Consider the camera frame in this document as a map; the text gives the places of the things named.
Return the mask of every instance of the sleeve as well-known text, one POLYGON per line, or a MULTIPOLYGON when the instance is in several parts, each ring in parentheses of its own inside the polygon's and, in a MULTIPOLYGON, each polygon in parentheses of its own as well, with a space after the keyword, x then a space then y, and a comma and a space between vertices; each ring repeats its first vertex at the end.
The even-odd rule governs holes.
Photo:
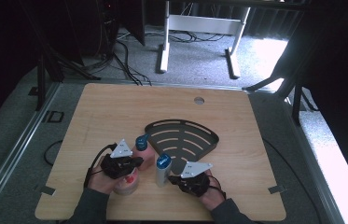
POLYGON ((93 189, 83 189, 74 214, 65 224, 105 224, 109 195, 93 189))
POLYGON ((246 215, 240 212, 232 199, 227 199, 211 211, 215 224, 255 224, 246 215))

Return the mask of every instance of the blue object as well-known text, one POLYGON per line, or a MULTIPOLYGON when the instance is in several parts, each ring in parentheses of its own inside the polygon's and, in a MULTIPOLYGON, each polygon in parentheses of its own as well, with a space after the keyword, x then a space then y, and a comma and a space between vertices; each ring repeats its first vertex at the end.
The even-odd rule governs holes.
POLYGON ((146 133, 146 134, 141 135, 141 136, 136 138, 135 145, 139 151, 144 151, 145 149, 147 149, 147 138, 148 137, 149 137, 149 134, 146 133))
POLYGON ((167 168, 171 163, 171 157, 167 153, 162 153, 157 159, 156 165, 159 169, 167 168))

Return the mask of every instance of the gray carpet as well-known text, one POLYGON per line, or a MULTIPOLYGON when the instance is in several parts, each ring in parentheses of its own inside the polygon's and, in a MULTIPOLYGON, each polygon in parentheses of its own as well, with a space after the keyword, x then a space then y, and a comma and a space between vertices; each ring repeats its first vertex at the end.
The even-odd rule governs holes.
MULTIPOLYGON (((277 45, 283 44, 282 41, 266 40, 262 42, 262 40, 245 36, 238 52, 242 77, 233 80, 229 77, 227 62, 223 57, 224 49, 230 47, 233 41, 232 36, 224 36, 213 42, 190 44, 171 42, 170 60, 166 74, 159 73, 157 69, 159 48, 162 43, 161 36, 148 36, 145 47, 134 41, 132 37, 126 37, 122 41, 129 48, 129 65, 139 73, 148 76, 154 85, 190 85, 225 89, 249 86, 267 77, 279 57, 279 53, 278 56, 273 56, 273 53, 279 52, 277 45), (261 55, 258 53, 260 48, 265 49, 269 46, 266 42, 270 44, 271 48, 275 48, 271 52, 272 56, 269 53, 261 55)), ((121 45, 116 45, 115 52, 119 58, 124 60, 124 48, 121 45)), ((90 64, 94 63, 96 59, 87 57, 85 61, 90 64)), ((94 74, 102 78, 99 82, 133 85, 129 78, 118 69, 115 61, 106 67, 95 68, 93 71, 101 69, 103 70, 94 74)), ((36 72, 33 70, 22 79, 0 110, 0 164, 15 145, 21 130, 35 112, 36 98, 28 95, 28 91, 35 85, 35 74, 36 72)), ((54 223, 37 220, 34 215, 40 197, 40 193, 35 188, 46 183, 51 168, 43 160, 43 153, 48 146, 64 138, 78 98, 84 84, 88 82, 83 77, 66 71, 66 79, 59 87, 58 93, 49 107, 50 111, 64 112, 63 122, 41 122, 39 124, 16 169, 0 194, 0 223, 54 223)), ((321 223, 330 223, 299 150, 297 137, 293 134, 292 126, 288 122, 288 110, 285 107, 289 105, 284 105, 283 100, 271 91, 251 93, 250 100, 261 135, 282 153, 311 195, 310 201, 306 191, 287 164, 266 143, 275 178, 278 184, 287 188, 287 191, 282 193, 287 212, 286 219, 282 222, 266 223, 319 223, 318 214, 321 223)), ((58 150, 59 144, 49 152, 49 160, 54 161, 58 150)))

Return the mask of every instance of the black fan-shaped plate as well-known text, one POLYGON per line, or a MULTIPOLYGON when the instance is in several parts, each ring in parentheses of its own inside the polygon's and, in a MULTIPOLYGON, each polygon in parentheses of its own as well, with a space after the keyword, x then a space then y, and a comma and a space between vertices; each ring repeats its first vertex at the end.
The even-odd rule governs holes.
POLYGON ((161 155, 173 159, 172 172, 180 175, 187 161, 198 161, 215 149, 219 137, 201 124, 183 119, 164 119, 148 124, 148 142, 161 155))

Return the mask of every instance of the human arm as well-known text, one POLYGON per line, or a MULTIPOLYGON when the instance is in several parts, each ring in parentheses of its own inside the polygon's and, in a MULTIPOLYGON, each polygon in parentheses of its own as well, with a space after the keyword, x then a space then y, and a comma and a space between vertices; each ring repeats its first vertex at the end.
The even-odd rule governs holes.
POLYGON ((215 224, 254 224, 246 215, 242 214, 232 199, 225 199, 220 184, 212 177, 210 170, 205 171, 210 179, 209 188, 201 197, 201 203, 210 212, 215 224))
POLYGON ((105 175, 100 166, 102 157, 98 165, 92 169, 89 185, 83 189, 80 200, 77 204, 74 214, 65 224, 105 224, 106 208, 109 195, 116 184, 123 177, 112 179, 105 175))

